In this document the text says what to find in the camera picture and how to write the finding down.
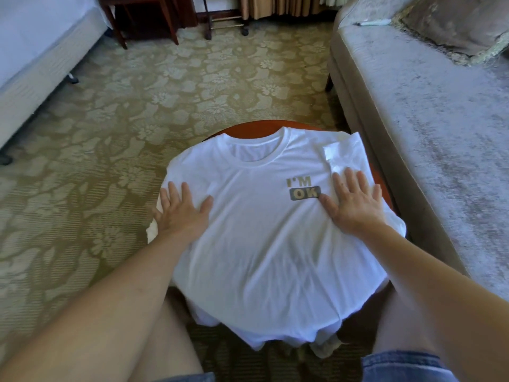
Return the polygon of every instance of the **wooden chair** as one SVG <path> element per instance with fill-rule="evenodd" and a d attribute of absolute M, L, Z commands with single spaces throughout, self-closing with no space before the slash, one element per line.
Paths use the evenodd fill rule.
<path fill-rule="evenodd" d="M 130 4 L 139 4 L 139 3 L 146 3 L 146 2 L 157 2 L 161 6 L 162 14 L 164 15 L 164 18 L 166 19 L 166 23 L 168 24 L 170 36 L 172 40 L 175 42 L 175 44 L 179 44 L 179 41 L 177 39 L 177 35 L 175 33 L 175 30 L 173 28 L 172 19 L 169 14 L 169 3 L 168 0 L 99 0 L 99 5 L 101 5 L 102 10 L 104 11 L 106 17 L 108 18 L 111 27 L 113 28 L 113 32 L 115 34 L 115 37 L 117 38 L 120 45 L 127 49 L 127 45 L 125 42 L 124 37 L 122 36 L 121 31 L 118 28 L 117 22 L 115 21 L 115 17 L 113 16 L 113 13 L 111 12 L 110 5 L 123 5 L 126 11 L 127 16 L 131 20 L 131 23 L 133 22 L 131 14 L 129 13 L 129 10 L 127 9 L 126 5 Z M 172 3 L 178 11 L 178 4 L 176 0 L 172 0 Z"/>

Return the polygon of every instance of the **bed frame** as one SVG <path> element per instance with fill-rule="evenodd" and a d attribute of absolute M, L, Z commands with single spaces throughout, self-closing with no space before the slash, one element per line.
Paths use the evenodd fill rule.
<path fill-rule="evenodd" d="M 90 10 L 57 43 L 0 88 L 0 147 L 35 112 L 106 31 L 99 8 Z M 12 159 L 0 155 L 0 163 Z"/>

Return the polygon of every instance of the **white bedsheet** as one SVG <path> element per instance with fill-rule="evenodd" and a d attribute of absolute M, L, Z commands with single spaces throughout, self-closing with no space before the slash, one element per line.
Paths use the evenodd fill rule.
<path fill-rule="evenodd" d="M 94 7 L 97 0 L 0 0 L 0 88 Z"/>

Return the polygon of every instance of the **patterned carpet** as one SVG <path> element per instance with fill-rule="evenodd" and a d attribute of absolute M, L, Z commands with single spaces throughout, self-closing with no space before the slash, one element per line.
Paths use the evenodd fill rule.
<path fill-rule="evenodd" d="M 343 126 L 323 92 L 332 23 L 261 21 L 203 39 L 102 38 L 6 148 L 0 167 L 0 359 L 5 361 L 78 292 L 146 242 L 147 204 L 175 155 L 245 121 Z M 220 381 L 359 380 L 364 345 L 305 367 L 269 344 L 251 351 L 224 328 L 193 327 Z"/>

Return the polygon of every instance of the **curtain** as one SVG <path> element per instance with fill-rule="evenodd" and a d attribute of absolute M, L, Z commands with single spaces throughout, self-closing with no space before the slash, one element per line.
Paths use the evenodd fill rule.
<path fill-rule="evenodd" d="M 347 3 L 348 0 L 320 0 L 320 4 L 327 6 L 342 6 Z"/>
<path fill-rule="evenodd" d="M 270 15 L 305 17 L 326 9 L 320 0 L 240 0 L 242 18 L 260 19 Z"/>

